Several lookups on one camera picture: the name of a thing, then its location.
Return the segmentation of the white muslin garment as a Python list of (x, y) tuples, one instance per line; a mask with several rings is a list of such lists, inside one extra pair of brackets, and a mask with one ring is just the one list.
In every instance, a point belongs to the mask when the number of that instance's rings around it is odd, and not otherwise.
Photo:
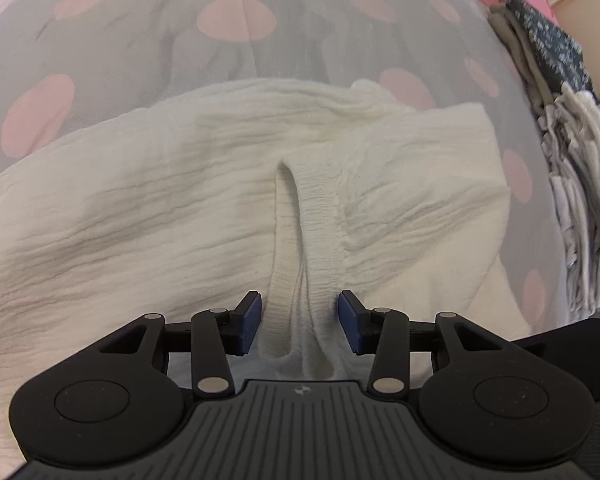
[(527, 336), (500, 259), (510, 191), (478, 103), (379, 84), (215, 84), (67, 134), (0, 174), (0, 479), (12, 395), (147, 312), (263, 297), (244, 373), (361, 377), (335, 301)]

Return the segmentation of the white folded garment stack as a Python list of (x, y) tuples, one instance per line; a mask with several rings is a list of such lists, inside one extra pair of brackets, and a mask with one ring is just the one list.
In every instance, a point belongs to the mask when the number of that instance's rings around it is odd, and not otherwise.
[(566, 82), (539, 118), (575, 321), (600, 311), (600, 107)]

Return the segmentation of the dark floral folded garment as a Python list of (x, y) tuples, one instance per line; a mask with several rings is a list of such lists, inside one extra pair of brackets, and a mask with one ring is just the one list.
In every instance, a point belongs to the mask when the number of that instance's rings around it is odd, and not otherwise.
[(575, 92), (594, 94), (583, 49), (568, 32), (535, 9), (527, 0), (505, 0), (505, 7), (526, 34), (536, 64), (553, 93), (562, 92), (566, 82)]

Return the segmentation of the grey pink-dotted bed sheet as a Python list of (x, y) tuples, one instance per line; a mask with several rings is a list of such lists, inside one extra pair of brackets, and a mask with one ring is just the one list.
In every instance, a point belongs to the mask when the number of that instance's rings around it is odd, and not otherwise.
[(62, 134), (253, 77), (365, 78), (421, 110), (481, 103), (512, 192), (509, 286), (534, 330), (570, 321), (539, 129), (477, 0), (0, 0), (0, 172)]

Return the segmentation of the beige folded garment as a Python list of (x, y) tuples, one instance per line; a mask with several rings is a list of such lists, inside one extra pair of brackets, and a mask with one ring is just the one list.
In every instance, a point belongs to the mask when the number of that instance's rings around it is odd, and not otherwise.
[(545, 107), (554, 103), (554, 96), (533, 54), (527, 33), (504, 3), (490, 6), (488, 22), (512, 58), (536, 116), (545, 114)]

